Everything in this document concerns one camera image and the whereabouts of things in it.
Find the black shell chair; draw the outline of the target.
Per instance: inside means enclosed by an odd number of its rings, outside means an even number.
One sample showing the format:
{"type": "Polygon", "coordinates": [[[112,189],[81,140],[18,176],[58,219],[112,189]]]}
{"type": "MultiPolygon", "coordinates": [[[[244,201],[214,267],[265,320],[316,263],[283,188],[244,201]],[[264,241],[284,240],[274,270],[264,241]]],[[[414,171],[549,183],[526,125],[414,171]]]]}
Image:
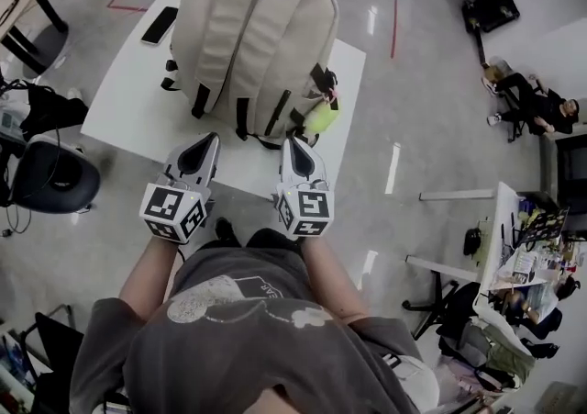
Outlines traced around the black shell chair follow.
{"type": "Polygon", "coordinates": [[[100,184],[98,169],[82,152],[36,135],[17,164],[9,201],[39,213],[70,214],[92,205],[100,184]]]}

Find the person's grey printed t-shirt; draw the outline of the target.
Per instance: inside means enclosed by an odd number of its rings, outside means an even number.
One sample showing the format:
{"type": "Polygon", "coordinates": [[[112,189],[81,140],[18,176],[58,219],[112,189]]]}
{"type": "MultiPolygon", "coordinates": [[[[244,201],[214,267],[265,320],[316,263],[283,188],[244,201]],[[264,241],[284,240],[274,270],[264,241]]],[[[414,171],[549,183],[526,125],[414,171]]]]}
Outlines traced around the person's grey printed t-shirt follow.
{"type": "Polygon", "coordinates": [[[417,414],[404,383],[420,361],[401,320],[348,324],[317,304],[297,254],[206,249],[148,320],[119,298],[94,304],[70,412],[124,389],[132,414],[243,414],[276,389],[304,414],[417,414]]]}

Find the black folding chair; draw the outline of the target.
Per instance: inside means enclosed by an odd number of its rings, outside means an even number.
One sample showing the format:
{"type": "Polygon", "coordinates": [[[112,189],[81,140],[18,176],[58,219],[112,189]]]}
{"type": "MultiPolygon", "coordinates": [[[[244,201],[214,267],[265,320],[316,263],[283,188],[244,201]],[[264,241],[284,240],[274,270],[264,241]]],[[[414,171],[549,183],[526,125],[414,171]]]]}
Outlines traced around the black folding chair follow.
{"type": "Polygon", "coordinates": [[[34,323],[17,340],[35,381],[31,414],[69,414],[72,372],[83,340],[75,327],[72,306],[60,304],[48,314],[37,312],[34,323]],[[28,355],[27,337],[34,331],[47,355],[47,373],[38,373],[28,355]]]}

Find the black office chair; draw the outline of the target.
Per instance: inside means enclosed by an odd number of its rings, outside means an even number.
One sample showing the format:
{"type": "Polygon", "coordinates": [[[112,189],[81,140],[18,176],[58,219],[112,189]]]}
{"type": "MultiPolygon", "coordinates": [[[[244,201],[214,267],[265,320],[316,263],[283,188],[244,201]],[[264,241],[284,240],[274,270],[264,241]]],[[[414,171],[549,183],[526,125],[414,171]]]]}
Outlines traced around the black office chair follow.
{"type": "Polygon", "coordinates": [[[425,304],[413,304],[409,300],[402,303],[402,308],[414,313],[427,313],[413,333],[418,341],[433,326],[448,325],[449,330],[462,329],[467,320],[475,314],[472,309],[480,284],[468,282],[460,285],[456,280],[449,280],[445,285],[439,272],[432,271],[434,280],[433,298],[425,304]]]}

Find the black pouch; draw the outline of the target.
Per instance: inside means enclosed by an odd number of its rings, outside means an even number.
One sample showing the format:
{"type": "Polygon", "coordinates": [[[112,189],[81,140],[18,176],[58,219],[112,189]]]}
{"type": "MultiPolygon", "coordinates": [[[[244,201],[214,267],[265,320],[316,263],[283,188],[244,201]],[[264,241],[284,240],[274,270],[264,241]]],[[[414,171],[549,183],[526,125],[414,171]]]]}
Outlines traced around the black pouch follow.
{"type": "Polygon", "coordinates": [[[481,247],[482,232],[479,228],[468,229],[463,242],[463,254],[473,256],[481,247]]]}

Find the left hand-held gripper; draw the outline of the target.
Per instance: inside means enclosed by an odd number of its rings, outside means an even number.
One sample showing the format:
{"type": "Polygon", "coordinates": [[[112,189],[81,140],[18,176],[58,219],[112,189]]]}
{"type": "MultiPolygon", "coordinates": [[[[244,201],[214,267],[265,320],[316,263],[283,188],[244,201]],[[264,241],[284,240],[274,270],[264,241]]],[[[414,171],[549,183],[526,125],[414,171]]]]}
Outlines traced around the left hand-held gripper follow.
{"type": "Polygon", "coordinates": [[[139,216],[153,236],[186,244],[202,226],[220,152],[219,135],[208,132],[168,155],[156,181],[147,184],[139,208],[139,216]]]}

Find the cluttered white desk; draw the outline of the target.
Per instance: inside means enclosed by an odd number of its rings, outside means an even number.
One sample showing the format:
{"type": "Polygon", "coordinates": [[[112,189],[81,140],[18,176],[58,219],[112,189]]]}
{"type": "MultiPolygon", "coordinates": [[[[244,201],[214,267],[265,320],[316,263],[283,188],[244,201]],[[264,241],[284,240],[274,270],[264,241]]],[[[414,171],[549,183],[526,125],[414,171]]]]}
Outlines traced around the cluttered white desk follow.
{"type": "Polygon", "coordinates": [[[408,255],[405,262],[459,280],[479,283],[480,293],[473,302],[473,309],[476,312],[489,306],[487,299],[492,292],[526,285],[555,283],[561,277],[562,269],[558,266],[550,269],[544,251],[528,252],[517,244],[521,241],[518,233],[520,220],[517,213],[522,199],[526,196],[526,193],[518,194],[503,182],[490,189],[421,193],[419,196],[421,201],[481,199],[494,202],[490,229],[482,235],[481,252],[484,261],[482,269],[476,271],[451,267],[414,255],[408,255]],[[518,262],[533,271],[534,277],[527,279],[524,283],[516,284],[513,281],[513,276],[518,262]]]}

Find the white table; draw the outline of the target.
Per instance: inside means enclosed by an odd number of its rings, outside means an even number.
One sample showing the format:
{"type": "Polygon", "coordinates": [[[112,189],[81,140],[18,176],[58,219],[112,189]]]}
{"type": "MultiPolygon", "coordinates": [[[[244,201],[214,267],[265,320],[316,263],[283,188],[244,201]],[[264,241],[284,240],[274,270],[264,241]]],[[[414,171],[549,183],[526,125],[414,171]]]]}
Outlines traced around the white table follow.
{"type": "MultiPolygon", "coordinates": [[[[158,45],[140,39],[166,6],[177,7],[181,0],[155,0],[127,37],[102,81],[83,123],[83,134],[119,149],[156,162],[166,162],[176,147],[197,135],[215,132],[221,139],[216,182],[255,196],[269,197],[280,181],[281,154],[264,147],[270,140],[295,128],[304,128],[305,116],[324,95],[289,95],[284,107],[268,106],[260,117],[250,117],[245,139],[236,133],[238,111],[244,106],[227,93],[201,117],[192,113],[192,104],[183,91],[168,91],[161,83],[171,59],[172,36],[158,45]]],[[[334,93],[339,102],[337,119],[323,132],[314,151],[322,158],[327,180],[334,185],[347,143],[351,120],[360,89],[366,55],[349,44],[335,40],[328,69],[336,75],[334,93]]]]}

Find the black equipment case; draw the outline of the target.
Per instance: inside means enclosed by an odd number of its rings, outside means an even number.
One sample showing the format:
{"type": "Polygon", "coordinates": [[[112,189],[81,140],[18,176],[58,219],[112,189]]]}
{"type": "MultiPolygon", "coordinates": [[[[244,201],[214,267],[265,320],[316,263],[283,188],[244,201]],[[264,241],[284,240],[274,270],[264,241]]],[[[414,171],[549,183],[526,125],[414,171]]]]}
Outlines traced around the black equipment case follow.
{"type": "Polygon", "coordinates": [[[465,0],[461,14],[468,33],[489,33],[520,18],[514,0],[465,0]]]}

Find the red floor tape strip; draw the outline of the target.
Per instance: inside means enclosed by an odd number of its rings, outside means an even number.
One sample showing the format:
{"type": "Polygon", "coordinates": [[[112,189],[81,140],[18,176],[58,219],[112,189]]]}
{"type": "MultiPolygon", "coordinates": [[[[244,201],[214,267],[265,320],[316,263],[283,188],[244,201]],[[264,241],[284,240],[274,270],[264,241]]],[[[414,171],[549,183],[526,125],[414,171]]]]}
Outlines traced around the red floor tape strip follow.
{"type": "Polygon", "coordinates": [[[393,28],[390,46],[390,58],[393,60],[396,52],[397,28],[398,28],[398,0],[393,0],[393,28]]]}

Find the olive jacket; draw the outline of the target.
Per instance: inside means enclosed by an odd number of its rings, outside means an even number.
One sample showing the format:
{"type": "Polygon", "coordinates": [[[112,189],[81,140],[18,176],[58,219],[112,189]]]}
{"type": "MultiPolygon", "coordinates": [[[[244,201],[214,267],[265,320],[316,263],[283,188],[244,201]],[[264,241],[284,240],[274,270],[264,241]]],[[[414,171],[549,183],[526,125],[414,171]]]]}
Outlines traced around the olive jacket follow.
{"type": "Polygon", "coordinates": [[[485,365],[510,375],[517,375],[520,382],[524,384],[535,366],[536,359],[531,354],[516,348],[493,326],[482,329],[482,334],[491,345],[486,355],[485,365]]]}

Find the person's left forearm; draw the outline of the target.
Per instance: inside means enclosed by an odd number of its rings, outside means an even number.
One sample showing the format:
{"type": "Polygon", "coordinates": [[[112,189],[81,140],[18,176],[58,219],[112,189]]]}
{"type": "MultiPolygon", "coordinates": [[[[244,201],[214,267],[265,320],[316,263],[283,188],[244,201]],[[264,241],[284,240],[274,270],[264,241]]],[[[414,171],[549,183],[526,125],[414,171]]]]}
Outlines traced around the person's left forearm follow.
{"type": "Polygon", "coordinates": [[[143,321],[162,305],[179,245],[153,237],[122,286],[119,298],[143,321]]]}

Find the beige backpack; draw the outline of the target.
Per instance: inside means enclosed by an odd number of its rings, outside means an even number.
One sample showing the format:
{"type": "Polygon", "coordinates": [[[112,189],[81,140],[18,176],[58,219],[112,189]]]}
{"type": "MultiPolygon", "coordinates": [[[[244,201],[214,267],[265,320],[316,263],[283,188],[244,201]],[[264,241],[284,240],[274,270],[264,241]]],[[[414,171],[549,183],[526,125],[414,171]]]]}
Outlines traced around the beige backpack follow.
{"type": "MultiPolygon", "coordinates": [[[[338,22],[337,0],[181,0],[161,86],[183,91],[195,117],[227,93],[244,105],[236,133],[245,139],[249,118],[284,107],[289,95],[336,97],[327,64],[338,22]]],[[[277,150],[289,136],[318,139],[295,128],[263,145],[277,150]]]]}

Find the black smartphone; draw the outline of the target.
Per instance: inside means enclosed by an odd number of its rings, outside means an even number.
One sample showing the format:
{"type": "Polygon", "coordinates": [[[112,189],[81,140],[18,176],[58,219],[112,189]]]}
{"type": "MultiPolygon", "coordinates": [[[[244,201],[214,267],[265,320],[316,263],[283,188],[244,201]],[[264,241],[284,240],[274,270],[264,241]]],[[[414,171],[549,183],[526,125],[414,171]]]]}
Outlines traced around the black smartphone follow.
{"type": "Polygon", "coordinates": [[[177,7],[164,7],[150,24],[140,40],[146,44],[158,45],[172,27],[177,14],[177,7]]]}

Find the person's right forearm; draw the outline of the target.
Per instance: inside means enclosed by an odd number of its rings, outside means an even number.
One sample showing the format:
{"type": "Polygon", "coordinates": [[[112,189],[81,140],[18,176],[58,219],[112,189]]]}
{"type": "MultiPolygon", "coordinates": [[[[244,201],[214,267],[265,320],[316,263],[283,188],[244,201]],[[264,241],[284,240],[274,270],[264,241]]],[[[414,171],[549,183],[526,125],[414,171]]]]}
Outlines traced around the person's right forearm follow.
{"type": "Polygon", "coordinates": [[[359,290],[326,240],[305,239],[300,248],[316,302],[345,324],[366,319],[369,311],[359,290]]]}

